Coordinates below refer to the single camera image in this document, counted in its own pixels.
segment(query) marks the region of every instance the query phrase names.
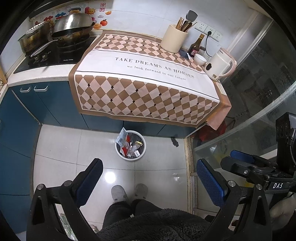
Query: white bowl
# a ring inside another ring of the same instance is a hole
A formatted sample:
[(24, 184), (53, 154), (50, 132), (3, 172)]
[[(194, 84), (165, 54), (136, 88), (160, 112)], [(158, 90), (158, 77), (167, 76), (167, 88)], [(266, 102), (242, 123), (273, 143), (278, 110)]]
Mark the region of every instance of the white bowl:
[(115, 151), (116, 151), (117, 154), (118, 154), (122, 159), (124, 159), (124, 160), (127, 160), (127, 161), (136, 161), (136, 160), (140, 159), (140, 158), (144, 155), (144, 153), (145, 153), (145, 151), (146, 151), (146, 141), (145, 141), (144, 137), (143, 137), (139, 132), (136, 132), (136, 131), (126, 131), (126, 132), (127, 132), (127, 133), (133, 133), (133, 134), (136, 134), (136, 135), (138, 135), (139, 137), (141, 137), (141, 139), (142, 139), (142, 141), (143, 141), (143, 145), (144, 145), (144, 150), (143, 150), (142, 154), (139, 155), (138, 157), (135, 157), (135, 158), (132, 158), (132, 159), (130, 159), (130, 158), (126, 158), (126, 157), (124, 157), (123, 155), (121, 155), (121, 154), (119, 153), (119, 151), (117, 150), (117, 143), (116, 143), (116, 142), (115, 142)]
[(194, 55), (194, 62), (197, 63), (199, 66), (204, 66), (207, 62), (207, 60), (201, 56), (200, 54), (195, 54)]

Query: stainless steel pot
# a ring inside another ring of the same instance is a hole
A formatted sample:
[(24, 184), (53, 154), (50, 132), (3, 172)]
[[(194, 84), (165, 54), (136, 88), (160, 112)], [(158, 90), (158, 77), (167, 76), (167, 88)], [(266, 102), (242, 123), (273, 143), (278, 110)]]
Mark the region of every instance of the stainless steel pot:
[(30, 57), (34, 57), (35, 55), (41, 53), (44, 49), (46, 49), (48, 45), (56, 41), (59, 41), (62, 44), (63, 43), (70, 44), (71, 42), (88, 35), (94, 25), (95, 25), (95, 22), (92, 22), (92, 25), (88, 27), (72, 28), (72, 29), (66, 29), (63, 31), (56, 32), (52, 34), (52, 39), (53, 39), (52, 41), (41, 46), (34, 53), (32, 53)]
[(34, 50), (48, 42), (49, 30), (49, 22), (42, 22), (25, 32), (18, 40), (22, 52), (26, 55), (30, 55)]
[(72, 28), (89, 27), (90, 25), (92, 25), (92, 18), (89, 14), (86, 14), (86, 13), (69, 14), (70, 11), (73, 11), (73, 10), (81, 11), (81, 8), (79, 7), (71, 8), (68, 12), (68, 15), (60, 18), (55, 23), (54, 30), (52, 33), (56, 33), (66, 29), (72, 29)]

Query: cabinet door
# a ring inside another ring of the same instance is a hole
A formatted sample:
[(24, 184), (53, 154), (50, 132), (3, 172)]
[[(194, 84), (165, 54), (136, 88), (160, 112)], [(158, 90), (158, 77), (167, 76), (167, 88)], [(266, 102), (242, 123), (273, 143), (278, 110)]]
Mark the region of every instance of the cabinet door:
[(40, 126), (9, 88), (0, 104), (0, 144), (33, 157)]
[(106, 116), (82, 115), (87, 126), (91, 130), (120, 132), (123, 127), (123, 120), (114, 120)]
[(176, 137), (184, 138), (195, 130), (194, 127), (182, 127), (174, 125), (165, 125), (164, 128), (158, 133), (160, 137)]
[(60, 125), (37, 93), (33, 91), (33, 87), (30, 84), (18, 85), (11, 88), (24, 106), (38, 119), (38, 121), (48, 125)]
[(124, 121), (123, 127), (127, 131), (136, 131), (143, 136), (157, 136), (158, 132), (164, 127), (163, 124), (150, 122)]
[(42, 82), (31, 86), (61, 126), (87, 129), (75, 106), (68, 81)]
[(14, 233), (18, 234), (27, 229), (30, 205), (30, 195), (0, 194), (0, 210)]
[(32, 159), (0, 145), (0, 194), (29, 195)]

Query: black pants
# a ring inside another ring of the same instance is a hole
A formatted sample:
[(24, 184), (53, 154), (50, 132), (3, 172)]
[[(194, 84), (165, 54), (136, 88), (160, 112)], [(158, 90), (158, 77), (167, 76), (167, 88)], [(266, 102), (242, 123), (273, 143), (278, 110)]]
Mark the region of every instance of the black pants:
[(125, 201), (116, 202), (108, 208), (105, 214), (103, 228), (112, 223), (129, 218), (132, 214), (137, 216), (143, 213), (157, 212), (160, 210), (162, 209), (143, 199), (136, 199), (131, 205), (128, 205)]

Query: brown and white diamond pattern cloth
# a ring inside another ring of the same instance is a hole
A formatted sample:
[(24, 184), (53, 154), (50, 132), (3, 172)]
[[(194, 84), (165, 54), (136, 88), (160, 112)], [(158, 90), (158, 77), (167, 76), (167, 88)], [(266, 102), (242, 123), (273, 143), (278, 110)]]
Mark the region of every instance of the brown and white diamond pattern cloth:
[(181, 58), (179, 53), (169, 53), (168, 51), (162, 49), (159, 43), (148, 39), (125, 35), (105, 34), (103, 39), (96, 45), (94, 49), (100, 48), (156, 56), (161, 59), (166, 59), (174, 63), (182, 64), (197, 71), (202, 71), (202, 69), (193, 62), (193, 59), (186, 60)]
[(142, 81), (75, 75), (82, 109), (197, 124), (218, 103)]

